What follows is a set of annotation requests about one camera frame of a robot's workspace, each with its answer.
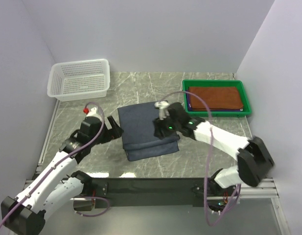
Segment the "grey towel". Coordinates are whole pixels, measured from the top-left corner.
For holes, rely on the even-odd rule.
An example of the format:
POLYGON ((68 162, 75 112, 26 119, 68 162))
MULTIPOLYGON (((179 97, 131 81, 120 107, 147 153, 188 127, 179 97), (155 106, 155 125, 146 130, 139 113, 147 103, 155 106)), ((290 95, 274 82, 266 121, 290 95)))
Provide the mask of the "grey towel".
POLYGON ((180 136, 159 139, 154 136, 153 120, 159 117, 154 102, 140 103, 117 109, 120 127, 123 129, 122 146, 130 162, 172 154, 179 151, 180 136))

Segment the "orange brown towel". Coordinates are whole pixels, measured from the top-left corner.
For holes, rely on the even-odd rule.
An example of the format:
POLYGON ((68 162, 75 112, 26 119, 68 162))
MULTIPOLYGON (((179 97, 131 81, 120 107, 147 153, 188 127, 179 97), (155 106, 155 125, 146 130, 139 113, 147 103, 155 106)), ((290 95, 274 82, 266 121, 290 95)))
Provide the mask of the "orange brown towel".
POLYGON ((189 87, 211 111, 241 111, 243 103, 236 87, 189 87))

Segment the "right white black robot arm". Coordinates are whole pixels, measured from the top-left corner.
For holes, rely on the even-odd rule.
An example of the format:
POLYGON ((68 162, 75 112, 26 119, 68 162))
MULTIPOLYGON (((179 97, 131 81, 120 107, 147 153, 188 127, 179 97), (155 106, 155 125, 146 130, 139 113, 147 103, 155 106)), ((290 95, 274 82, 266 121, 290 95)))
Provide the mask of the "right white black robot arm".
POLYGON ((231 156, 236 166, 221 169, 211 178, 210 191, 221 195, 228 187, 245 183, 257 187, 275 163, 259 137, 247 138, 232 134, 200 117, 191 117, 181 103, 158 101, 159 116, 153 121, 154 135, 164 139, 176 132, 195 141, 208 143, 231 156))

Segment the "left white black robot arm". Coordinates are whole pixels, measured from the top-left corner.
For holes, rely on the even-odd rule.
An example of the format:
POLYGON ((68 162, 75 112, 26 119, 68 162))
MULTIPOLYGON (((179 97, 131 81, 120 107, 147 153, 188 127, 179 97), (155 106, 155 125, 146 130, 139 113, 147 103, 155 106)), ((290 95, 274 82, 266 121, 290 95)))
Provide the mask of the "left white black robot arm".
POLYGON ((93 178, 82 171, 74 172, 60 187, 58 183, 73 170, 98 144, 118 139, 123 130, 112 116, 108 117, 111 129, 98 115, 86 116, 78 130, 66 139, 52 162, 21 193, 12 198, 7 196, 1 203, 1 226, 18 235, 38 235, 46 220, 64 203, 74 197, 108 203, 96 195, 93 178))

